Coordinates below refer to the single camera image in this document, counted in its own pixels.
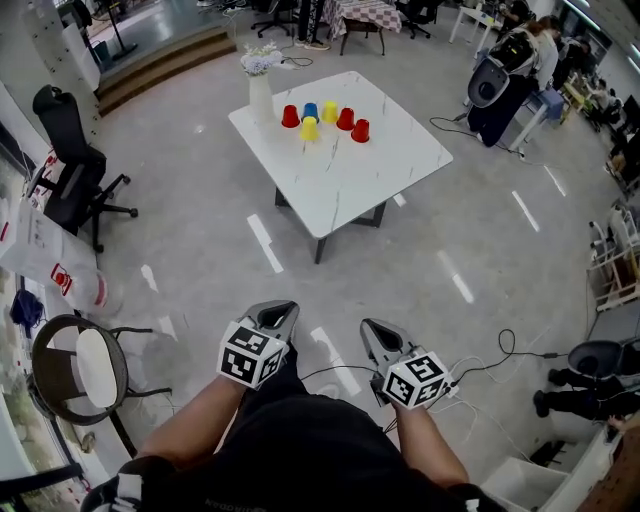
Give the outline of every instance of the step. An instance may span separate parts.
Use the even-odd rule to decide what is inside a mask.
[[[100,115],[107,115],[120,105],[172,76],[235,51],[235,43],[225,38],[221,41],[198,45],[171,58],[162,59],[158,65],[146,66],[144,71],[135,73],[129,80],[121,80],[116,87],[110,88],[109,92],[100,96],[98,109]]]
[[[136,60],[127,63],[124,68],[118,69],[113,73],[107,72],[100,80],[100,87],[98,87],[96,91],[96,96],[102,98],[118,87],[123,81],[131,80],[137,75],[145,73],[150,68],[178,57],[185,52],[217,41],[224,41],[228,38],[229,36],[224,28],[199,29],[179,40],[171,40],[161,48],[150,49],[146,54],[142,54],[138,56]]]

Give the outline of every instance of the sneaker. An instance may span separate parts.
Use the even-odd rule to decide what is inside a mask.
[[[327,384],[326,386],[322,386],[318,391],[315,392],[315,394],[337,400],[338,398],[340,398],[340,388],[335,384]]]
[[[567,381],[561,377],[560,370],[549,370],[547,380],[555,386],[564,386]]]
[[[326,43],[321,43],[320,41],[313,41],[312,43],[305,44],[304,47],[306,50],[319,50],[319,51],[325,51],[325,50],[331,49],[331,45]]]
[[[549,416],[549,406],[546,404],[544,393],[542,391],[536,391],[533,395],[533,405],[536,408],[536,414],[540,418],[546,418]]]

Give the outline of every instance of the white vase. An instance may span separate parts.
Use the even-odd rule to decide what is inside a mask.
[[[259,125],[275,121],[273,94],[269,87],[269,75],[249,76],[249,105],[253,118]]]

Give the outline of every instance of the person's leg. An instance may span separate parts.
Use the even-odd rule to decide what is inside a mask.
[[[300,12],[298,13],[298,41],[307,40],[309,29],[309,13],[311,12],[311,0],[300,2]]]
[[[509,123],[516,115],[531,91],[533,90],[533,80],[511,75],[511,81],[502,95],[491,105],[491,116],[480,130],[482,142],[487,147],[498,143]]]

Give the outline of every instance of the black office chair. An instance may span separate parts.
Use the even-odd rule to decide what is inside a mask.
[[[104,251],[98,243],[99,218],[102,212],[128,213],[138,216],[135,208],[121,208],[105,204],[113,198],[113,191],[122,181],[126,185],[131,178],[121,174],[106,189],[100,188],[107,164],[107,157],[89,146],[84,138],[78,105],[70,93],[45,85],[33,99],[33,111],[40,118],[51,139],[51,145],[58,159],[65,164],[57,183],[43,177],[45,167],[36,172],[27,197],[41,185],[51,190],[51,196],[44,208],[44,214],[69,233],[76,235],[78,229],[89,219],[93,225],[93,248],[97,253]]]
[[[408,3],[396,2],[396,9],[406,16],[406,20],[402,22],[403,27],[407,27],[411,31],[411,39],[416,38],[416,30],[425,34],[426,38],[431,38],[431,33],[419,25],[427,25],[435,23],[438,19],[438,6],[444,0],[409,0]]]
[[[289,29],[287,27],[285,27],[285,24],[290,25],[293,23],[293,8],[297,4],[298,2],[296,0],[272,0],[269,4],[269,8],[267,10],[264,10],[260,9],[260,6],[264,5],[263,3],[255,2],[254,7],[257,7],[258,11],[273,14],[273,18],[269,21],[259,21],[257,23],[254,23],[253,25],[251,25],[251,30],[255,30],[256,27],[262,27],[258,31],[258,37],[262,38],[262,33],[265,30],[271,27],[280,27],[285,31],[288,37],[289,35],[291,35],[291,32],[289,32]],[[289,21],[283,21],[282,19],[280,19],[280,13],[285,11],[289,11],[291,13]]]

